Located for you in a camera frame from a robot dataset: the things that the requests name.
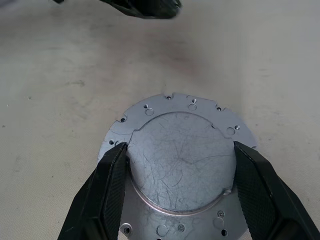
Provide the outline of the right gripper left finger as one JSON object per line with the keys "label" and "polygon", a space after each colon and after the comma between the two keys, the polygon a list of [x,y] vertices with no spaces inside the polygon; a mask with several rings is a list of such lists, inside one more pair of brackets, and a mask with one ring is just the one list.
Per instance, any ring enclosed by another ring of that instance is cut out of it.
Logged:
{"label": "right gripper left finger", "polygon": [[127,148],[122,142],[105,152],[75,195],[57,240],[118,240]]}

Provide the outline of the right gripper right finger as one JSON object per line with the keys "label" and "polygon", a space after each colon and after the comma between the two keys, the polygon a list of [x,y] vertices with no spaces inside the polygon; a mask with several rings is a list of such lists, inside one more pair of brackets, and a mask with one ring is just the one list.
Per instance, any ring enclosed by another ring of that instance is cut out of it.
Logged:
{"label": "right gripper right finger", "polygon": [[320,240],[298,196],[257,150],[234,142],[234,183],[252,240]]}

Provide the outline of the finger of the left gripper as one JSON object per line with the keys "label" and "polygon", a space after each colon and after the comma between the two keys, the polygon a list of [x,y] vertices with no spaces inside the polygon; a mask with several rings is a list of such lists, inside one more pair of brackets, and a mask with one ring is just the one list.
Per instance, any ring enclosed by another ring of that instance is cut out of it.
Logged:
{"label": "finger of the left gripper", "polygon": [[172,19],[182,7],[180,0],[100,0],[126,16],[140,19]]}

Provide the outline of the small motor rotor disc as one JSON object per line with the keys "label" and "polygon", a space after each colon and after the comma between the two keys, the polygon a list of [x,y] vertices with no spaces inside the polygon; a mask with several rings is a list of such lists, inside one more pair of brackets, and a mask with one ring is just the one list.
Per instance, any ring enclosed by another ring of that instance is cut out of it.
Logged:
{"label": "small motor rotor disc", "polygon": [[209,99],[160,94],[128,108],[98,154],[128,144],[119,228],[127,240],[240,240],[236,141],[257,146],[235,113]]}

